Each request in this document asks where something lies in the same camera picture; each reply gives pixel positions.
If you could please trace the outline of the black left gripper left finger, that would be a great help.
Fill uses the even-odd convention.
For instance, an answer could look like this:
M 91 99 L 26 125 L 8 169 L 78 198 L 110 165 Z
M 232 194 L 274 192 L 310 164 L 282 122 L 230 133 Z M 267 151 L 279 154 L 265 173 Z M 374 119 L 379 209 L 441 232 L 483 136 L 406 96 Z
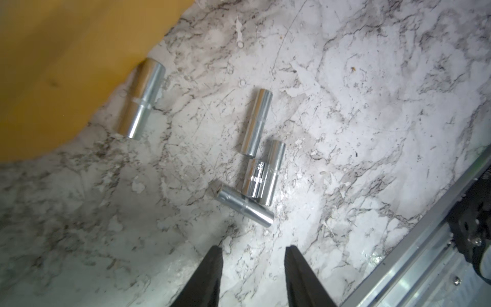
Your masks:
M 222 268 L 222 249 L 212 246 L 171 306 L 218 306 Z

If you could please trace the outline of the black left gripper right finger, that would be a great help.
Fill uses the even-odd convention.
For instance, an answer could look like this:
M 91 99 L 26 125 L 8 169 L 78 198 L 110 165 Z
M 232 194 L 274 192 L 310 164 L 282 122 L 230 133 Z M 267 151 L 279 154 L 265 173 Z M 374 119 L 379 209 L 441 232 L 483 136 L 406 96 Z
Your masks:
M 286 247 L 284 263 L 289 306 L 336 307 L 296 246 Z

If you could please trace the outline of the silver socket stubby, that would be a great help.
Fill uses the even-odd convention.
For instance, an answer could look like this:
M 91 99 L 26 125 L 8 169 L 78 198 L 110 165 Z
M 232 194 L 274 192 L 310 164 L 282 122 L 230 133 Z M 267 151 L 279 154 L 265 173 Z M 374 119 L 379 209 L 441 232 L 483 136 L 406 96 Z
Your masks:
M 250 159 L 245 171 L 242 194 L 249 198 L 261 198 L 268 164 L 260 159 Z

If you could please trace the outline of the silver socket small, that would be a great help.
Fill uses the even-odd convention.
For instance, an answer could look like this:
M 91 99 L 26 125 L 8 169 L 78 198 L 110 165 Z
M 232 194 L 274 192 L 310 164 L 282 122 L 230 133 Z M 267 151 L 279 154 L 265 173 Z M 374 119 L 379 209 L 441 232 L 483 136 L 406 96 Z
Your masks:
M 272 140 L 268 154 L 268 168 L 265 175 L 265 181 L 263 185 L 263 193 L 260 198 L 260 204 L 264 206 L 271 206 L 276 190 L 276 185 L 283 162 L 284 154 L 286 150 L 286 144 L 280 140 Z

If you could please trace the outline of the silver socket long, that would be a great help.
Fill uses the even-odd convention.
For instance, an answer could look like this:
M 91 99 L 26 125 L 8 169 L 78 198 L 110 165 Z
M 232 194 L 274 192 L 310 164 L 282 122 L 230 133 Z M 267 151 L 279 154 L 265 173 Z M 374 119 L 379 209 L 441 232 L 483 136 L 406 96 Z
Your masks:
M 240 151 L 246 157 L 254 158 L 257 154 L 272 97 L 269 90 L 262 88 L 258 91 Z

